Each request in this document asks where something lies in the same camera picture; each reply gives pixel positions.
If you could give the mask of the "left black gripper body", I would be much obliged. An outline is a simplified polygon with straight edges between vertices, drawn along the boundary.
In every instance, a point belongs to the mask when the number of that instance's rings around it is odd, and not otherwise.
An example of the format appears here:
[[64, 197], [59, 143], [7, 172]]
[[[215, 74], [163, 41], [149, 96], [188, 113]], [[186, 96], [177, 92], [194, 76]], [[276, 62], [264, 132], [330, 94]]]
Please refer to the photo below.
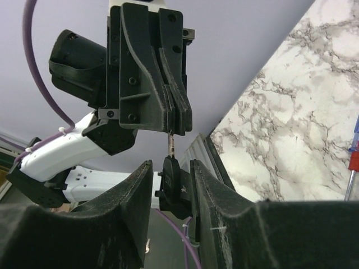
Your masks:
[[[108, 53], [108, 80], [107, 85], [110, 92], [117, 93], [116, 102], [119, 107], [119, 86], [120, 78], [119, 71], [120, 65], [123, 61], [123, 57], [120, 52], [120, 45], [122, 42], [122, 31], [121, 31], [121, 7], [113, 6], [111, 8], [110, 15], [108, 17], [108, 40], [107, 40], [107, 53]], [[160, 42], [160, 31], [159, 31], [159, 16], [158, 12], [150, 12], [150, 31], [151, 31], [151, 44], [154, 47], [155, 55], [158, 61], [158, 66], [160, 68], [162, 78], [167, 89], [168, 100], [171, 106], [171, 109], [174, 109], [174, 103], [170, 91], [169, 83], [166, 79], [163, 66], [160, 61], [159, 49], [161, 47]], [[182, 80], [185, 84], [187, 92], [187, 81], [186, 81], [186, 45], [189, 44], [192, 40], [183, 35], [183, 58], [182, 58]]]

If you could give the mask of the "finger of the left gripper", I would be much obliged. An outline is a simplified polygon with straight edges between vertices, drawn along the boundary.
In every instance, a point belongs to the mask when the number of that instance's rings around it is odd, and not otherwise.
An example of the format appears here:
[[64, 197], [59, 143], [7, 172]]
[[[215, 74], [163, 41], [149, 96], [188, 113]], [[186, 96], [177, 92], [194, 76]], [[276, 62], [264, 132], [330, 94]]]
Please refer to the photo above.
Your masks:
[[192, 131], [192, 109], [182, 80], [183, 15], [179, 11], [161, 8], [158, 11], [161, 47], [160, 61], [174, 103], [174, 130], [183, 136]]
[[146, 6], [121, 6], [123, 61], [119, 78], [119, 124], [123, 128], [168, 132], [171, 106], [155, 50]]

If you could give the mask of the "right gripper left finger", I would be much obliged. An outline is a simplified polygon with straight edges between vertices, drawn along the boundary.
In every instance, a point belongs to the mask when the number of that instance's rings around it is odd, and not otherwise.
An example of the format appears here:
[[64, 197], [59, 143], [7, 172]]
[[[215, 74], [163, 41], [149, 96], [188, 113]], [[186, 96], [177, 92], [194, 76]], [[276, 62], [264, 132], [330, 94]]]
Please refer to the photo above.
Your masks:
[[142, 268], [153, 164], [71, 212], [1, 206], [2, 268]]

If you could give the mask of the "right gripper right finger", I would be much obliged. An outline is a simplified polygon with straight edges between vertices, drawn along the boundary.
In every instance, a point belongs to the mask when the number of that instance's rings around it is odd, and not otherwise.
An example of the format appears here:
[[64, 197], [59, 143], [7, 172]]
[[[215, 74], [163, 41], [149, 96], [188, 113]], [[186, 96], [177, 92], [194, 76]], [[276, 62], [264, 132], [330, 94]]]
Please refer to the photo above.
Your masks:
[[251, 202], [191, 162], [203, 268], [357, 268], [358, 202]]

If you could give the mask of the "black padlock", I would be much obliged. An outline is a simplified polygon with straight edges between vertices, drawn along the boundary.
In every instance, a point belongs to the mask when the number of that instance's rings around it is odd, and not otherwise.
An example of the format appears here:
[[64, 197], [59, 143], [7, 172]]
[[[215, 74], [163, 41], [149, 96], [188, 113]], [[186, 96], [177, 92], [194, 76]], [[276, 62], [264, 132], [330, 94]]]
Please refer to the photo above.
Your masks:
[[158, 175], [160, 187], [155, 197], [159, 198], [159, 209], [180, 220], [192, 217], [190, 174], [180, 168], [177, 159], [167, 156]]

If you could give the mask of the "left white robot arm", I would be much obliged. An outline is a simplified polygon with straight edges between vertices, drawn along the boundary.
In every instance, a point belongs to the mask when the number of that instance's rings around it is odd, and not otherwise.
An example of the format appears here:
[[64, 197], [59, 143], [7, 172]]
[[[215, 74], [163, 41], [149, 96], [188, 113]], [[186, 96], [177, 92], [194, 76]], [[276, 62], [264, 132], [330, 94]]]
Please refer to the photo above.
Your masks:
[[88, 201], [123, 174], [87, 170], [83, 161], [130, 149], [139, 130], [191, 131], [186, 46], [193, 39], [183, 14], [163, 1], [110, 1], [106, 46], [63, 30], [49, 59], [52, 84], [92, 112], [50, 138], [34, 139], [7, 179], [44, 207]]

